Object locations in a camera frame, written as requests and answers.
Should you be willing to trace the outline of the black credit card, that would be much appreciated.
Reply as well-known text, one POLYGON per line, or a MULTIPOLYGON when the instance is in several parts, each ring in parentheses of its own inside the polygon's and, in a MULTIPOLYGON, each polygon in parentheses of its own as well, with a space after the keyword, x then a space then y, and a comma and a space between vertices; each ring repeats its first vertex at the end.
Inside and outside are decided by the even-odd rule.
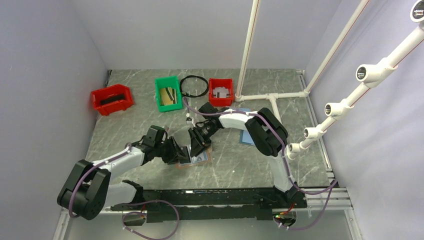
POLYGON ((188 146, 182 146, 181 151, 183 153, 183 156, 179 160, 180 165, 186 165, 191 163, 191 157, 190 157, 190 151, 188 146))

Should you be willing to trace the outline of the brown card holder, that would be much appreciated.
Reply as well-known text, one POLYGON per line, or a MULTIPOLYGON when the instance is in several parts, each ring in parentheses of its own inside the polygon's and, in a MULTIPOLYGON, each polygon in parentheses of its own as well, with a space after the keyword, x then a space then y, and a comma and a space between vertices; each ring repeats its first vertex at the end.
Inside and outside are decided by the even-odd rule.
MULTIPOLYGON (((187 146, 188 146, 189 154, 190 154, 191 146, 190 145, 187 145, 187 146)), ((185 169, 185 168, 194 167, 194 166, 197 166, 197 165, 201 165, 201 164, 210 162, 211 159, 212 159, 211 158, 212 150, 213 149, 211 147, 209 147, 197 156, 191 156, 190 155, 191 163, 181 165, 178 161, 178 163, 176 164, 176 168, 177 169, 185 169)))

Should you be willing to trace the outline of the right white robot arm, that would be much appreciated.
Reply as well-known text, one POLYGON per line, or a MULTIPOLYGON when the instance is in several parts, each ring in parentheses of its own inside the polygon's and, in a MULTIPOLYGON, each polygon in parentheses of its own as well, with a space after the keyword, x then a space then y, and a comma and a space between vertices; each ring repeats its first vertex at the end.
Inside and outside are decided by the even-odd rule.
POLYGON ((295 201, 295 196, 299 193, 298 185, 285 157, 289 134, 271 110, 266 107, 259 111, 242 111, 231 107, 217 109, 206 102, 196 113, 203 116, 204 121, 188 129, 191 156, 198 156, 209 148, 212 144, 211 137, 218 130, 247 131, 256 149, 268 159, 273 186, 277 192, 276 203, 287 208, 295 201))

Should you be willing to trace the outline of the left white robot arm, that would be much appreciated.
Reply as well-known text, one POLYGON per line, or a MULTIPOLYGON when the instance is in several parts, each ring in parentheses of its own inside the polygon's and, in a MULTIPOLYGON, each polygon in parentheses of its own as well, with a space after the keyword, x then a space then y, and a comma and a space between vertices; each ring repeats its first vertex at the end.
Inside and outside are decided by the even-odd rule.
POLYGON ((157 125, 152 125, 139 141, 129 142, 112 156, 89 162, 79 160, 73 166, 56 202, 68 210, 72 218, 94 219, 105 207, 127 206, 139 209, 145 203, 144 188, 131 180, 111 181, 131 169, 141 167, 155 158, 173 165, 188 160, 186 148, 157 125))

